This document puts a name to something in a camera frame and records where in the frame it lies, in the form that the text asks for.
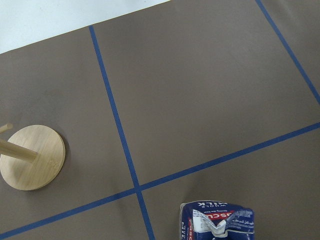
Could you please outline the blue white milk carton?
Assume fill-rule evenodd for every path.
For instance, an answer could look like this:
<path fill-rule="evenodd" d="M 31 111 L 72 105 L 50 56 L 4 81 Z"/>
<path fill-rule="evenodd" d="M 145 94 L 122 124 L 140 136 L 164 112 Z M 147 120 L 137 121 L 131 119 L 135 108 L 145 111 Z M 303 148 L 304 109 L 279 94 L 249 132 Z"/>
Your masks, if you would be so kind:
<path fill-rule="evenodd" d="M 216 200 L 180 205 L 180 240 L 253 240 L 255 214 L 250 208 Z"/>

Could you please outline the wooden cup tree stand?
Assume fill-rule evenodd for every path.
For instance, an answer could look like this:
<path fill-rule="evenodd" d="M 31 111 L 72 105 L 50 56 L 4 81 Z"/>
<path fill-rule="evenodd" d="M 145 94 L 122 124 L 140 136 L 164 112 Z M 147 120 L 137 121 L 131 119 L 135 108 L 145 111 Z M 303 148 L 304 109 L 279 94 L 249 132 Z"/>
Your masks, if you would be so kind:
<path fill-rule="evenodd" d="M 0 175 L 12 188 L 33 191 L 49 184 L 66 157 L 62 137 L 45 125 L 29 125 L 0 140 Z"/>

